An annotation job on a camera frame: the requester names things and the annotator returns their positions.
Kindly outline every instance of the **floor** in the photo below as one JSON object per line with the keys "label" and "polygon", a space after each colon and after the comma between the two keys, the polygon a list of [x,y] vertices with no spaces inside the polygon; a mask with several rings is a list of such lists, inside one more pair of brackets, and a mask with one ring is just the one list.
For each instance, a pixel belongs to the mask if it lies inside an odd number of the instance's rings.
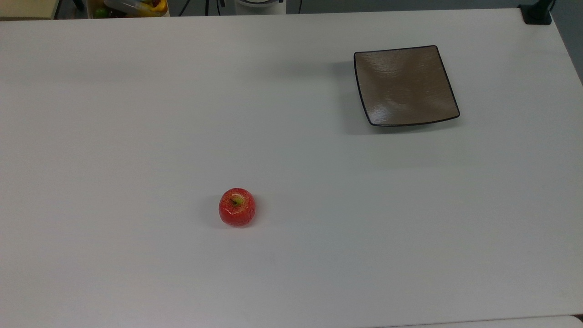
{"label": "floor", "polygon": [[[171,16],[203,16],[205,0],[168,0]],[[216,1],[210,0],[209,15],[218,15]],[[439,9],[516,8],[518,4],[532,4],[535,0],[287,0],[287,12],[296,13],[416,11]],[[230,14],[226,8],[222,15]],[[563,37],[569,55],[583,81],[583,0],[557,0],[553,17]],[[73,0],[61,0],[57,19],[87,18],[84,11],[75,8]]]}

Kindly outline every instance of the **plastic container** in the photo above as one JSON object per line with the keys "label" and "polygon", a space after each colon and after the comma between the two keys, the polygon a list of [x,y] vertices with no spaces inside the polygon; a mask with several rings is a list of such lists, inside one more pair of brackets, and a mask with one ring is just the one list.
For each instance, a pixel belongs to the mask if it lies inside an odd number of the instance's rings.
{"label": "plastic container", "polygon": [[103,0],[103,4],[134,17],[162,17],[168,12],[166,0],[160,0],[156,7],[140,0]]}

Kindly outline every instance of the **green fruit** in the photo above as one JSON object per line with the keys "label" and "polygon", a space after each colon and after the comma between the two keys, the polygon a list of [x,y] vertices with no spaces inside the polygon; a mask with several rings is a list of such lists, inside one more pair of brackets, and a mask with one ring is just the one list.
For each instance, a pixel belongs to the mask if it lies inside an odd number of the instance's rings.
{"label": "green fruit", "polygon": [[97,8],[97,9],[95,9],[95,12],[93,13],[93,18],[107,18],[108,15],[109,15],[109,13],[107,12],[107,9]]}

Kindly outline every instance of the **white table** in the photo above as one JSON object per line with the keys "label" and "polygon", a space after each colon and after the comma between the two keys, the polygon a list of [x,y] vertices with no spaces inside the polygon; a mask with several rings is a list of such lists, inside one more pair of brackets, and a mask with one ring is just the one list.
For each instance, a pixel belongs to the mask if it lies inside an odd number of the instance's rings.
{"label": "white table", "polygon": [[[555,25],[493,9],[0,30],[2,327],[583,312],[583,88]],[[353,53],[428,44],[460,118],[368,125]],[[257,198],[249,228],[218,217],[232,187]]]}

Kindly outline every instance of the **plate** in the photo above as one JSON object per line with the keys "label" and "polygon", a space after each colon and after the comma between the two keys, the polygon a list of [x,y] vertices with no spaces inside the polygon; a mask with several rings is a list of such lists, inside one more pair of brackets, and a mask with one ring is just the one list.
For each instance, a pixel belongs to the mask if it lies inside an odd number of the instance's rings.
{"label": "plate", "polygon": [[354,70],[372,125],[419,125],[459,117],[437,46],[358,52]]}

